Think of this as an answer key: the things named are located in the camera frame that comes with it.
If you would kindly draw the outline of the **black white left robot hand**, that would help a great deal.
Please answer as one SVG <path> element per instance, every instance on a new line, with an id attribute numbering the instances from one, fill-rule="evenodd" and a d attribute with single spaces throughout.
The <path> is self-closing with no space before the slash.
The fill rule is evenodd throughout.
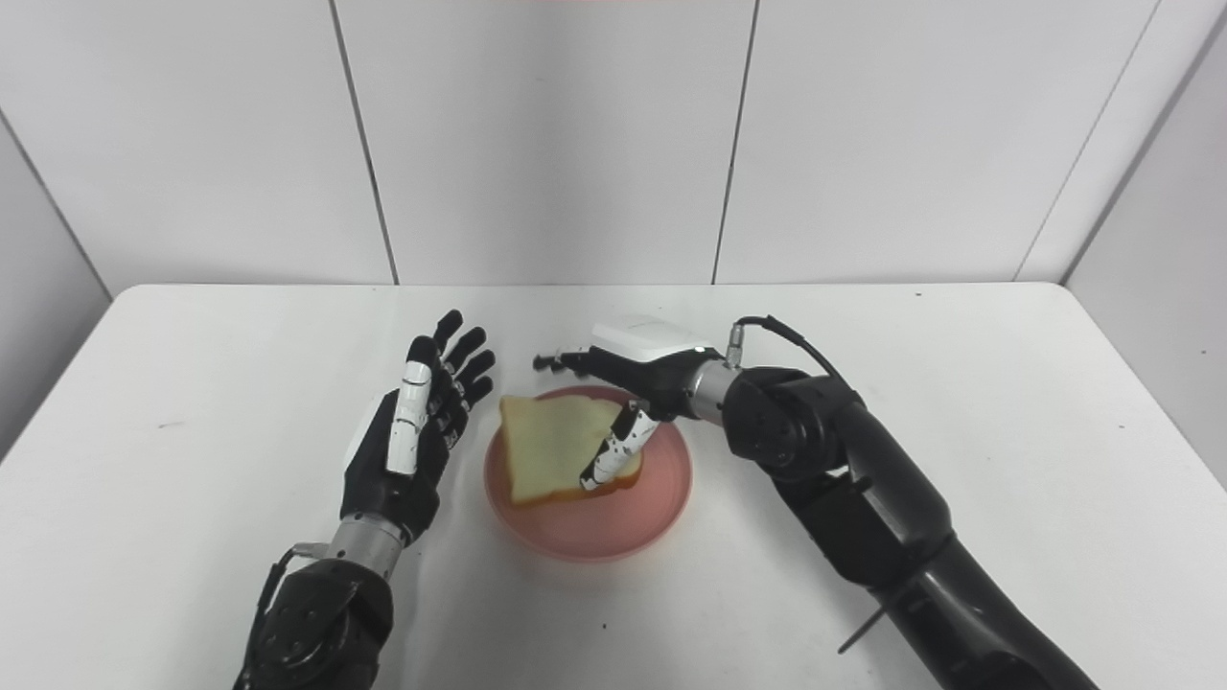
<path id="1" fill-rule="evenodd" d="M 474 406 L 494 389 L 496 357 L 481 327 L 461 331 L 449 309 L 429 335 L 415 336 L 402 378 L 375 397 L 351 442 L 342 518 L 379 518 L 405 544 L 416 541 L 440 506 L 438 485 Z"/>

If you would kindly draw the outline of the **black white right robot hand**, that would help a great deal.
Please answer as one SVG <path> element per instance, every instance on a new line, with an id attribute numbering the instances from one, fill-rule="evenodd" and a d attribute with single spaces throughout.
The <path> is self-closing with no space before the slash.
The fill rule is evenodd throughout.
<path id="1" fill-rule="evenodd" d="M 534 356 L 536 371 L 571 371 L 579 379 L 605 381 L 629 394 L 580 471 L 582 490 L 614 483 L 661 424 L 679 416 L 697 419 L 696 379 L 703 368 L 723 361 L 714 345 L 696 333 L 636 314 L 598 323 L 587 347 Z"/>

